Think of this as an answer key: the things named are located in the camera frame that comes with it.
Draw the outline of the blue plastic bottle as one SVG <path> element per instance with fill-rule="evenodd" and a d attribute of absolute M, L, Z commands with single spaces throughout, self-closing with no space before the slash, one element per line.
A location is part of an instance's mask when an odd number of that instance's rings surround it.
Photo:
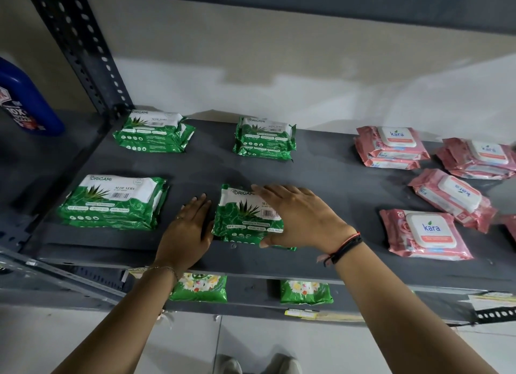
<path fill-rule="evenodd" d="M 32 80 L 16 65 L 0 57 L 0 108 L 25 132 L 60 136 L 65 125 Z"/>

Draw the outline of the grey neighbouring rack shelf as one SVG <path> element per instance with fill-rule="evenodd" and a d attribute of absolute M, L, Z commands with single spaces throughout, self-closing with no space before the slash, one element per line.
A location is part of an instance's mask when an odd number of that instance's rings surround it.
<path fill-rule="evenodd" d="M 0 117 L 0 304 L 106 310 L 100 287 L 37 260 L 35 229 L 105 135 L 97 113 L 58 111 L 61 136 L 33 136 Z"/>

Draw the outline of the person's right hand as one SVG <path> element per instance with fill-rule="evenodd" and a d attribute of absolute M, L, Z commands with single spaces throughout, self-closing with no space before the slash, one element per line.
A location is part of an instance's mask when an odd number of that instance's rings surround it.
<path fill-rule="evenodd" d="M 251 186 L 253 192 L 268 203 L 268 185 Z M 291 247 L 313 247 L 326 255 L 335 252 L 352 235 L 357 234 L 355 228 L 348 225 L 330 207 L 329 215 L 306 214 L 306 191 L 301 190 L 300 209 L 275 209 L 281 217 Z"/>

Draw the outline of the yellow shelf label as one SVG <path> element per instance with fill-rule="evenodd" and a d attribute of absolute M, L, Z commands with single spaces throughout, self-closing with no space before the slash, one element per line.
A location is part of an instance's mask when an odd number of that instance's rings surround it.
<path fill-rule="evenodd" d="M 130 268 L 127 270 L 129 275 L 133 276 L 137 280 L 145 280 L 146 282 L 155 281 L 159 277 L 161 271 L 160 266 L 151 266 L 143 268 Z"/>
<path fill-rule="evenodd" d="M 302 310 L 298 308 L 289 308 L 285 310 L 284 315 L 287 317 L 299 318 L 304 320 L 317 320 L 319 312 L 312 310 Z"/>

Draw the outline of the green aloe wipes packet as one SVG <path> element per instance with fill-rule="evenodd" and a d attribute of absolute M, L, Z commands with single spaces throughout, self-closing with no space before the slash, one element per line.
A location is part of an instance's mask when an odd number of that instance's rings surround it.
<path fill-rule="evenodd" d="M 253 192 L 221 187 L 212 233 L 222 241 L 258 245 L 269 233 L 282 233 L 279 214 Z"/>

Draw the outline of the person's left hand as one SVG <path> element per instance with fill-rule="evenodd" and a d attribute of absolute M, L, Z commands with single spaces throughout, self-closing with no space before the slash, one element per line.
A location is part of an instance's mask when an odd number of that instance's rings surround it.
<path fill-rule="evenodd" d="M 175 234 L 175 219 L 169 224 L 158 246 L 153 266 L 171 267 L 177 275 L 185 273 L 197 263 L 208 249 L 202 248 L 207 217 L 212 205 L 204 195 L 204 224 L 195 225 L 189 221 L 189 202 L 178 213 L 184 214 L 185 227 L 182 235 Z"/>

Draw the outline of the perforated grey rack post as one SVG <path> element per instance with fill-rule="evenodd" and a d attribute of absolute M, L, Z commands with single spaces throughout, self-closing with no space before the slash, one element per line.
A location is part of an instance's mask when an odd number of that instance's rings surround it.
<path fill-rule="evenodd" d="M 88 0 L 30 0 L 97 112 L 115 121 L 134 108 Z"/>

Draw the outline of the person's right forearm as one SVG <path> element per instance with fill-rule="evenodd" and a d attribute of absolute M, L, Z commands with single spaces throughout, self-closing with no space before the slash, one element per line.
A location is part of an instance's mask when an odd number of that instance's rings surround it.
<path fill-rule="evenodd" d="M 393 374 L 498 374 L 365 243 L 334 268 Z"/>

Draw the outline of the grey shoe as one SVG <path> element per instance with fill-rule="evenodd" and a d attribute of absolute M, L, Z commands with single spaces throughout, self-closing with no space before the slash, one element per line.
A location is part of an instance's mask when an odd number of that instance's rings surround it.
<path fill-rule="evenodd" d="M 237 359 L 226 355 L 219 355 L 216 359 L 213 374 L 243 374 L 243 372 Z"/>
<path fill-rule="evenodd" d="M 298 359 L 277 353 L 271 360 L 267 374 L 303 374 L 303 371 Z"/>

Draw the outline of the dark grey rack shelf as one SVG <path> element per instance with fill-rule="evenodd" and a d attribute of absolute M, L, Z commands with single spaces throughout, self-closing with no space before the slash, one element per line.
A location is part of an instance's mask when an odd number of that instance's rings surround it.
<path fill-rule="evenodd" d="M 353 135 L 297 130 L 293 161 L 242 157 L 232 152 L 235 124 L 193 120 L 196 131 L 185 153 L 144 153 L 117 145 L 107 135 L 60 190 L 60 205 L 88 174 L 163 177 L 170 189 L 154 231 L 80 228 L 64 225 L 55 206 L 38 224 L 22 253 L 48 264 L 124 268 L 151 262 L 159 240 L 181 205 L 207 194 L 213 218 L 222 184 L 291 184 L 311 189 L 357 228 L 369 247 L 407 285 L 516 292 L 516 251 L 499 226 L 482 234 L 458 226 L 473 260 L 402 258 L 388 251 L 380 209 L 432 211 L 407 184 L 417 171 L 367 168 L 355 152 Z"/>

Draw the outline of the person's left forearm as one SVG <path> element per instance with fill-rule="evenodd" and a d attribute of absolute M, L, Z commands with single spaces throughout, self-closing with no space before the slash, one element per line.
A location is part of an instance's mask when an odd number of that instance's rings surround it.
<path fill-rule="evenodd" d="M 51 374 L 134 374 L 152 328 L 183 275 L 160 267 L 155 281 L 138 280 Z"/>

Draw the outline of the stacks of pink lidded packets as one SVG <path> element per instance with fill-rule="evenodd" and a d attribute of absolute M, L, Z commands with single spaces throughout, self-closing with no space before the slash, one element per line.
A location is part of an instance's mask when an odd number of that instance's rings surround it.
<path fill-rule="evenodd" d="M 419 170 L 430 153 L 411 127 L 363 126 L 354 144 L 366 167 Z M 486 234 L 498 210 L 467 180 L 504 181 L 516 177 L 516 153 L 492 142 L 445 138 L 435 155 L 444 169 L 425 168 L 408 183 L 437 213 L 381 210 L 389 251 L 402 257 L 473 259 L 456 223 Z"/>

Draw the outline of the dark grey lower shelf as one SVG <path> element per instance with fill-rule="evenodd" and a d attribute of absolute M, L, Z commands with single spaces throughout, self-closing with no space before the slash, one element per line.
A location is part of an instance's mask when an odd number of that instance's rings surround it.
<path fill-rule="evenodd" d="M 516 294 L 464 289 L 411 287 L 431 310 L 449 326 L 516 323 Z M 292 319 L 285 310 L 298 308 L 319 312 L 317 320 L 329 323 L 364 324 L 354 300 L 344 285 L 330 285 L 332 304 L 287 305 L 280 303 L 280 282 L 229 276 L 227 303 L 167 301 L 166 312 L 196 312 L 215 316 L 237 316 L 261 319 Z"/>

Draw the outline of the black wristband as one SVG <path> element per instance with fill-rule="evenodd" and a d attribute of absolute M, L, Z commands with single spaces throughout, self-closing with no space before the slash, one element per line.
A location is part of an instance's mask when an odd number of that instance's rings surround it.
<path fill-rule="evenodd" d="M 361 243 L 363 243 L 363 239 L 360 233 L 352 235 L 335 252 L 328 254 L 322 259 L 323 266 L 335 265 L 345 254 Z"/>

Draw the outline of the green floral pouch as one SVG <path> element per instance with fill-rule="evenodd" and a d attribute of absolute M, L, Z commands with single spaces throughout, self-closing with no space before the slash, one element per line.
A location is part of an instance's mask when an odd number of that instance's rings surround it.
<path fill-rule="evenodd" d="M 319 305 L 334 302 L 329 284 L 300 280 L 282 280 L 280 303 L 287 305 Z"/>
<path fill-rule="evenodd" d="M 227 276 L 184 273 L 177 282 L 169 299 L 171 301 L 195 301 L 227 303 Z"/>

